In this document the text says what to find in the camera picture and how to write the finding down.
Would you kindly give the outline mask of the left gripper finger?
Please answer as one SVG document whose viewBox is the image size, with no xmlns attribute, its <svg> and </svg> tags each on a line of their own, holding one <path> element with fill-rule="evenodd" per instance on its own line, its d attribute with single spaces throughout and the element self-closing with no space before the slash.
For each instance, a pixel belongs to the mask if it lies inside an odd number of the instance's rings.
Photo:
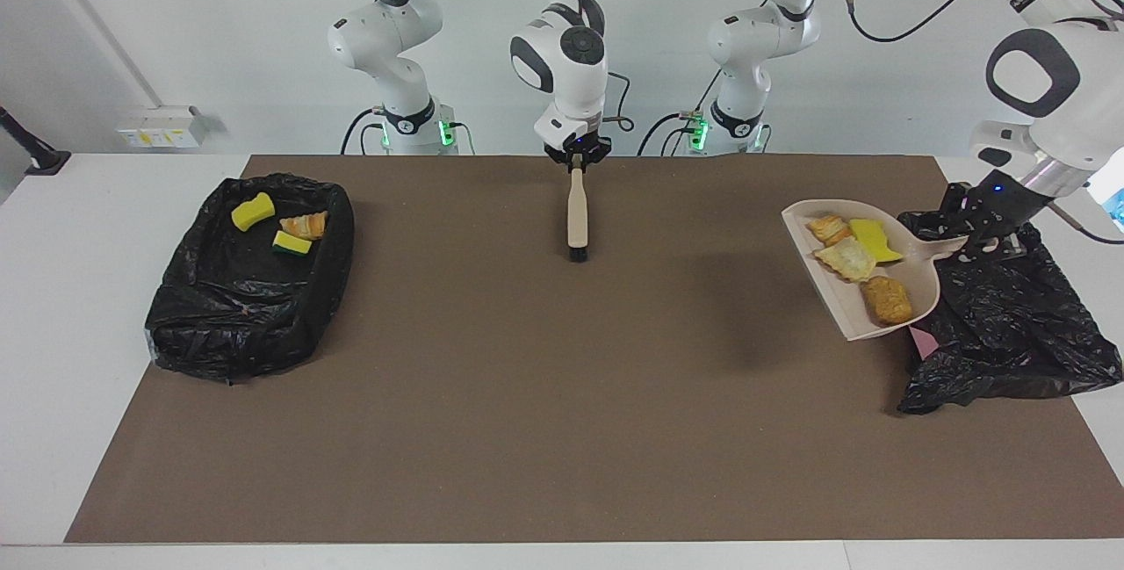
<svg viewBox="0 0 1124 570">
<path fill-rule="evenodd" d="M 988 236 L 980 214 L 981 193 L 976 186 L 948 186 L 939 207 L 939 239 L 968 236 L 973 242 L 982 242 Z"/>
<path fill-rule="evenodd" d="M 1019 241 L 1019 230 L 1024 223 L 988 223 L 972 225 L 968 223 L 969 232 L 966 241 L 967 259 L 1013 259 L 1023 257 L 1028 248 Z"/>
</svg>

